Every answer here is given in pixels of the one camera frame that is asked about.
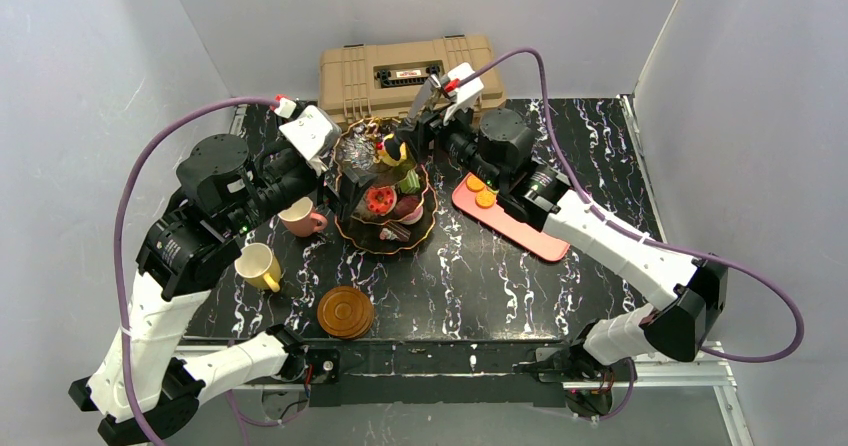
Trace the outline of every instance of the tan toolbox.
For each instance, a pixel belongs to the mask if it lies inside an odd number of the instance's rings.
[[[430,74],[445,74],[461,63],[478,69],[494,59],[485,36],[446,36],[433,41],[351,45],[321,55],[318,106],[343,129],[366,117],[404,117]],[[500,108],[506,93],[493,68],[484,74],[480,113]]]

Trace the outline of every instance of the mug handle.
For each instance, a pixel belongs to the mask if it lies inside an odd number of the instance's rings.
[[[309,215],[309,217],[312,218],[313,221],[315,221],[315,229],[313,229],[312,232],[319,233],[321,231],[324,231],[324,228],[327,227],[327,218],[325,218],[324,215],[312,213]]]
[[[275,293],[280,292],[280,283],[274,281],[274,278],[271,277],[271,273],[263,274],[262,279],[265,280],[265,284],[267,284],[268,287],[271,288],[271,291]]]

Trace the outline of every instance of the table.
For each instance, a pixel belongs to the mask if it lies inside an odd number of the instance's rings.
[[[556,164],[540,106],[540,100],[510,100],[506,105],[539,131],[537,157]],[[593,198],[659,237],[620,101],[554,99],[551,106],[560,145]],[[273,114],[249,107],[239,134],[259,153],[276,137]],[[326,338],[316,309],[322,295],[339,285],[359,288],[371,298],[376,318],[366,338],[372,339],[569,338],[593,319],[644,304],[626,282],[575,248],[561,262],[546,263],[455,210],[450,194],[464,173],[443,152],[427,168],[440,203],[436,227],[417,250],[371,255],[342,238],[333,224],[302,239],[274,218],[246,240],[271,245],[284,269],[283,281],[298,287],[301,295],[290,299],[259,291],[230,267],[198,310],[186,338],[249,338],[279,323],[305,338]],[[331,212],[321,212],[332,221]]]

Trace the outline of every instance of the pink mug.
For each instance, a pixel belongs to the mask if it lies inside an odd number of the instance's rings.
[[[307,197],[298,199],[291,208],[277,216],[286,229],[301,238],[323,231],[327,227],[327,218],[315,212],[315,205]]]

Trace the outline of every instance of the white wall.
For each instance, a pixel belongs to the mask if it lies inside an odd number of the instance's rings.
[[[118,325],[123,182],[169,120],[229,94],[178,0],[0,0],[0,57],[0,444],[100,444],[99,414],[66,392]],[[143,172],[128,275],[178,158],[229,115],[178,133]]]
[[[805,315],[794,356],[734,366],[757,444],[848,444],[846,11],[848,0],[681,0],[636,90],[672,242],[758,267]],[[782,303],[731,281],[726,349],[786,345]]]
[[[323,50],[458,33],[538,48],[555,96],[629,93],[675,0],[181,1],[234,94],[315,98]],[[510,96],[539,96],[532,59],[501,72]]]

